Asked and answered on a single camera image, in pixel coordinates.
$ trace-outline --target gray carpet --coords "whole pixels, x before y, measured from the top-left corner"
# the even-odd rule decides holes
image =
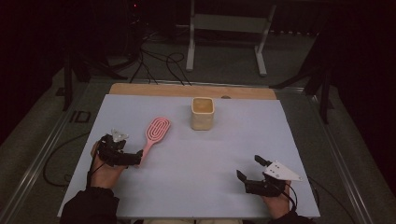
[[[180,66],[193,85],[212,83],[265,88],[296,75],[313,41],[312,38],[299,35],[270,35],[263,54],[268,77],[258,76],[253,43],[236,45],[230,41],[221,41],[215,45],[213,42],[202,40],[197,43],[194,70],[185,73],[185,59]],[[147,42],[143,48],[164,55],[174,52],[187,55],[187,43],[184,39],[176,42]],[[148,83],[149,71],[151,83],[154,82],[153,78],[160,83],[164,80],[177,83],[177,79],[168,71],[166,63],[148,55],[144,56],[144,63],[148,66],[148,70],[141,68],[134,82]],[[185,82],[186,79],[183,79],[178,67],[175,64],[169,65],[171,70]],[[137,66],[137,63],[133,64],[120,71],[120,74],[132,77]],[[92,116],[87,123],[68,122],[60,133],[54,146],[57,151],[47,166],[48,179],[54,183],[67,184],[66,180],[70,179],[68,175],[73,174],[88,137],[84,134],[90,131],[104,95],[112,83],[120,82],[95,71],[93,73],[90,83],[75,83],[75,92],[78,92],[78,88],[85,91],[80,96],[76,95],[72,109],[91,112]],[[57,89],[63,85],[62,75],[63,71],[60,71],[54,77],[52,88],[43,95],[0,148],[2,207],[6,206],[29,164],[34,160],[39,149],[45,145],[47,136],[56,126],[57,120],[66,114],[62,112],[63,98],[55,96]],[[293,87],[303,87],[304,84],[303,80],[293,84]],[[330,124],[326,126],[323,126],[318,119],[311,98],[298,93],[298,90],[278,91],[276,96],[285,109],[305,170],[315,180],[312,186],[313,191],[315,192],[316,189],[318,192],[321,213],[321,217],[316,222],[353,223],[348,216],[350,214],[355,223],[359,223],[359,217],[350,200],[350,192],[346,190],[345,182],[334,162],[332,144],[329,143],[329,136],[326,134],[326,130],[330,130],[339,151],[345,158],[347,168],[352,173],[353,182],[361,192],[362,200],[370,212],[373,223],[396,223],[394,196],[375,167],[359,132],[339,100],[336,89],[332,88],[331,101],[334,109],[329,110]],[[40,175],[28,196],[21,202],[21,207],[11,223],[58,223],[57,213],[64,194],[65,188],[48,184],[40,171]],[[262,223],[263,220],[255,220],[255,222]]]

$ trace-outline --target person's left hand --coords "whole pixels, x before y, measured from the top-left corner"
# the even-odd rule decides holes
[[[122,171],[127,166],[114,166],[111,167],[102,161],[96,152],[98,143],[93,145],[91,156],[95,156],[95,161],[92,167],[92,172],[96,171],[91,176],[91,187],[103,188],[103,189],[113,189],[117,181],[120,178]]]

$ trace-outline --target sleeve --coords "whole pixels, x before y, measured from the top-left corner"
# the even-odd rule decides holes
[[[300,217],[296,212],[290,211],[283,217],[269,221],[268,224],[315,224],[315,222],[308,217]]]
[[[64,205],[61,224],[117,224],[120,199],[111,189],[87,188]]]

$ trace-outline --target floor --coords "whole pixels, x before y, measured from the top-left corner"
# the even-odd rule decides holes
[[[270,35],[264,47],[268,76],[260,77],[254,41],[241,38],[197,39],[192,72],[185,71],[188,36],[178,40],[152,35],[143,49],[144,64],[120,70],[122,82],[188,85],[241,85],[268,88],[298,73],[315,39],[300,35]],[[151,55],[173,54],[176,63]],[[0,223],[58,223],[58,210],[85,145],[103,97],[120,82],[92,70],[89,83],[74,82],[74,101],[62,111],[64,70],[13,131],[0,150]],[[395,223],[396,201],[370,156],[353,121],[331,88],[329,124],[318,116],[318,101],[302,93],[306,80],[276,91],[284,107],[305,170],[311,177],[321,217],[317,223]],[[74,111],[91,113],[87,122],[72,119]]]

